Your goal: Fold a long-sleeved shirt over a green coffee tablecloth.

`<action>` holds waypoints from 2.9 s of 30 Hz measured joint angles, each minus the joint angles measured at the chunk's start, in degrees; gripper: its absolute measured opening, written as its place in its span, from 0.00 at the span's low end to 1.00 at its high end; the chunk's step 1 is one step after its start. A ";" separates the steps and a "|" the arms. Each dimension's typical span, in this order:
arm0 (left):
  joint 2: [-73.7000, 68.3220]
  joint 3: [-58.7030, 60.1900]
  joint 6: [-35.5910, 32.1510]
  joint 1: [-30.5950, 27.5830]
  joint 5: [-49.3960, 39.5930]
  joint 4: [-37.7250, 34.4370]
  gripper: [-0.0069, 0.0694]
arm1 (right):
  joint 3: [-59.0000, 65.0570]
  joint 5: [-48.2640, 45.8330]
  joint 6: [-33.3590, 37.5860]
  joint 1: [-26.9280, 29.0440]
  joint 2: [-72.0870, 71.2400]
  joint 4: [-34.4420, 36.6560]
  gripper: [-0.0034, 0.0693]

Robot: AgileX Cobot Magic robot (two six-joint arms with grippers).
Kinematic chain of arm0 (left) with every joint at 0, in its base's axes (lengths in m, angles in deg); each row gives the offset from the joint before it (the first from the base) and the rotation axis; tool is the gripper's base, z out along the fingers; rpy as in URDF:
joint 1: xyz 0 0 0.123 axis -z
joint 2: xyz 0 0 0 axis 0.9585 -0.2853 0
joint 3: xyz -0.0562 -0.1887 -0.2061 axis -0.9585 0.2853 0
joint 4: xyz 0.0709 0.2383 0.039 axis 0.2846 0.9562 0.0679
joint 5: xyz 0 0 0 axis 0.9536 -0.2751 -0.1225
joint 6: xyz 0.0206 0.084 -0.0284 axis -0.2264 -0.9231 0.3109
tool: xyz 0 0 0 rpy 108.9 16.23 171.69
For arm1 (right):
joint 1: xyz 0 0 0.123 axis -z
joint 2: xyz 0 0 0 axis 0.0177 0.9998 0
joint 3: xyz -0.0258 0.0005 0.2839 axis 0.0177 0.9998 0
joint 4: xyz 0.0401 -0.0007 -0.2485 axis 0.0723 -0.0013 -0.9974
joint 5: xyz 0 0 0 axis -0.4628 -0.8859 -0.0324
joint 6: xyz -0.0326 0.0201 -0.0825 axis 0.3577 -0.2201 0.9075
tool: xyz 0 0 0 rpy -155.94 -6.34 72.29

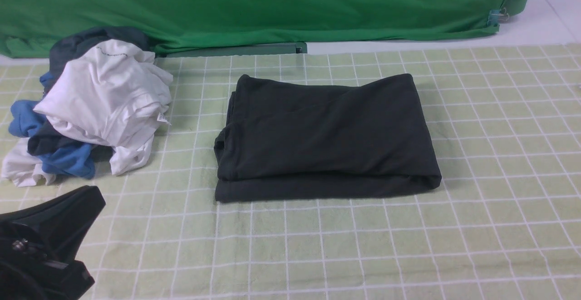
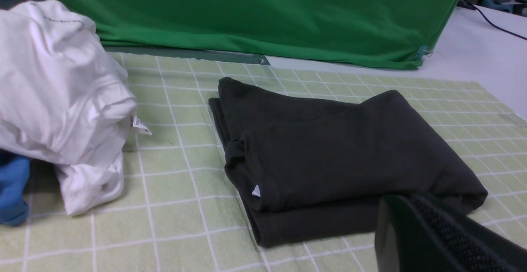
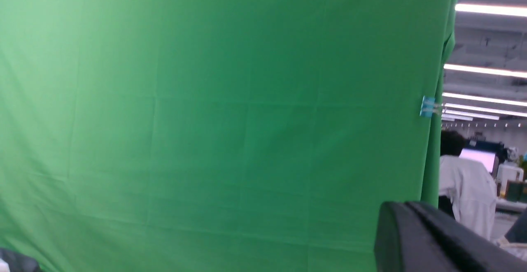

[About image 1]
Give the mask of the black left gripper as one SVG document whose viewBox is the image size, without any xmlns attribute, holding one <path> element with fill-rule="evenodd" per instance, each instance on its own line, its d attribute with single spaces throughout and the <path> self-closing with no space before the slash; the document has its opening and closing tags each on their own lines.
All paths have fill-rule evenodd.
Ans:
<svg viewBox="0 0 581 300">
<path fill-rule="evenodd" d="M 1 298 L 79 300 L 95 280 L 75 257 L 105 206 L 97 186 L 82 186 L 2 214 Z"/>
</svg>

